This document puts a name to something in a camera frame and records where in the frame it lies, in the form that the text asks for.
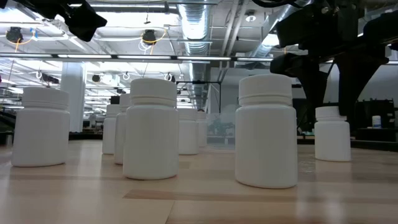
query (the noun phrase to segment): air duct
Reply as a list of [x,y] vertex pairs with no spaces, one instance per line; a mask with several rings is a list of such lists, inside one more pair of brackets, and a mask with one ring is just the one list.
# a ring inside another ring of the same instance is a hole
[[[295,2],[299,6],[306,6],[311,3],[311,0],[298,0]],[[276,12],[276,15],[268,15],[266,20],[264,21],[262,27],[262,33],[264,34],[264,40],[261,44],[259,44],[256,49],[251,52],[250,57],[266,57],[267,54],[271,51],[274,45],[267,45],[265,39],[267,38],[269,32],[275,27],[277,22],[285,19],[290,16],[293,12],[300,10],[299,8],[293,7],[290,4],[284,6],[281,10]]]
[[[187,40],[203,40],[208,36],[210,6],[196,4],[179,4],[178,10],[181,15],[182,32],[184,39]],[[208,43],[185,43],[185,51],[189,56],[208,55]],[[189,72],[191,81],[207,81],[206,64],[190,63]],[[206,105],[206,94],[203,93],[203,85],[192,85],[192,97],[198,109],[202,109]]]

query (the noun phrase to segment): ceiling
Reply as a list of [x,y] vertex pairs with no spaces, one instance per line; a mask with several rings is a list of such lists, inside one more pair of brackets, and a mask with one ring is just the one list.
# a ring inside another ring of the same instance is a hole
[[[134,4],[137,1],[123,1]],[[98,4],[101,1],[92,1],[91,4]],[[210,16],[210,55],[219,56],[223,46],[224,36],[227,31],[227,23],[230,19],[233,0],[222,0],[218,4],[211,6]],[[178,14],[146,13],[146,4],[141,4],[141,12],[132,12],[133,8],[95,7],[97,13],[108,20],[106,27],[101,27],[96,31],[91,42],[84,42],[77,39],[68,31],[63,23],[63,18],[57,16],[54,21],[45,20],[39,14],[29,11],[14,2],[10,2],[6,9],[0,10],[0,48],[1,52],[20,52],[20,53],[46,53],[46,54],[153,54],[153,55],[185,55],[184,36],[181,26],[181,18]],[[262,41],[262,26],[267,15],[275,13],[279,8],[265,9],[258,7],[249,1],[245,11],[241,12],[241,3],[238,6],[235,23],[240,13],[253,10],[256,17],[255,21],[248,22],[243,19],[237,34],[237,41],[234,42],[232,54],[244,54],[254,50]],[[24,42],[29,43],[16,46],[5,38],[5,33],[11,26],[22,28]],[[144,49],[141,44],[141,35],[146,29],[154,29],[156,37],[159,39],[153,48]],[[297,46],[287,47],[286,49],[273,48],[271,55],[277,56],[286,52],[299,50]],[[189,63],[142,63],[142,62],[85,62],[87,71],[87,83],[85,93],[86,113],[104,112],[104,105],[109,104],[109,97],[119,95],[113,88],[106,89],[107,86],[128,87],[135,78],[151,77],[165,78],[167,74],[174,75],[177,81],[191,81]],[[216,81],[219,75],[219,66],[211,64],[210,80]],[[15,60],[12,64],[11,58],[0,58],[0,74],[3,82],[2,88],[3,103],[5,105],[18,105],[16,100],[23,92],[22,88],[6,88],[7,85],[16,86],[48,86],[58,87],[59,85],[40,81],[41,73],[50,75],[61,81],[62,62],[59,61],[38,61],[38,60]],[[267,73],[268,71],[245,69],[230,69],[225,76],[224,85],[237,85],[243,77],[255,73]],[[93,82],[92,76],[100,75],[100,82]],[[187,103],[193,88],[190,85],[184,86],[179,96],[178,107],[192,107]]]

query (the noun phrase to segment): table surface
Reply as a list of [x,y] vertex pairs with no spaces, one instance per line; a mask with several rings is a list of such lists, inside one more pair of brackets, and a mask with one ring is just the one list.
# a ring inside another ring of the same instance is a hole
[[0,149],[0,223],[398,223],[398,154],[353,149],[353,161],[314,159],[298,146],[298,186],[234,179],[233,151],[180,156],[176,177],[131,180],[101,141],[71,141],[67,163],[20,168]]

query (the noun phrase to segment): light fixture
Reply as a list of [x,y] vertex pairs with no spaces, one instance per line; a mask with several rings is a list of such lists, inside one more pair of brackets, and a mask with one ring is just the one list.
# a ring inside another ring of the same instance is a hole
[[9,81],[9,80],[6,80],[6,79],[1,80],[1,83],[8,83],[8,84],[11,84],[11,85],[16,85],[15,82]]
[[267,46],[276,46],[279,44],[278,35],[276,34],[268,34],[266,38],[261,43],[262,45]]
[[222,61],[229,61],[231,60],[230,57],[198,57],[198,56],[178,56],[178,60],[222,60]]
[[104,105],[104,103],[102,101],[86,101],[85,104],[89,104],[89,105]]
[[22,58],[49,58],[50,54],[15,54],[15,53],[0,53],[0,57],[22,57]]
[[88,55],[88,54],[81,54],[81,55],[58,55],[60,58],[112,58],[110,55]]
[[[80,7],[81,4],[70,4],[70,7]],[[143,7],[143,8],[160,8],[164,7],[164,5],[140,5],[140,4],[90,4],[91,7]],[[169,6],[169,9],[176,9],[175,6]]]
[[159,60],[170,60],[171,56],[156,56],[156,55],[118,55],[120,59],[159,59]]
[[3,107],[8,108],[8,109],[24,109],[23,106],[3,106]]
[[8,90],[10,92],[17,93],[17,94],[23,94],[24,93],[23,89],[15,88],[15,87],[8,87]]
[[247,22],[253,22],[256,20],[256,16],[254,15],[255,11],[254,10],[248,10],[244,15],[246,17]]
[[271,62],[273,58],[237,58],[240,62]]

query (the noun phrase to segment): pipe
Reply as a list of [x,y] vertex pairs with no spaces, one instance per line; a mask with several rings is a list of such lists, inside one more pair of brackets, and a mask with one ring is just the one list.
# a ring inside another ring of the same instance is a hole
[[231,17],[229,18],[228,25],[226,27],[226,32],[225,32],[225,36],[224,36],[224,42],[223,42],[223,46],[221,48],[220,56],[224,56],[224,53],[225,53],[225,50],[226,50],[226,45],[227,45],[228,40],[229,40],[229,35],[231,35],[232,25],[234,24],[236,10],[238,9],[238,4],[239,4],[239,0],[234,0],[234,3],[233,3],[232,8],[231,8]]
[[241,27],[244,13],[246,12],[246,8],[247,8],[248,4],[249,4],[249,0],[243,0],[243,4],[241,7],[241,13],[239,14],[238,21],[236,22],[236,26],[235,26],[234,32],[232,34],[231,43],[229,43],[228,51],[226,52],[227,56],[231,55],[232,48],[234,47],[234,44],[235,44],[236,36],[238,35],[239,28]]

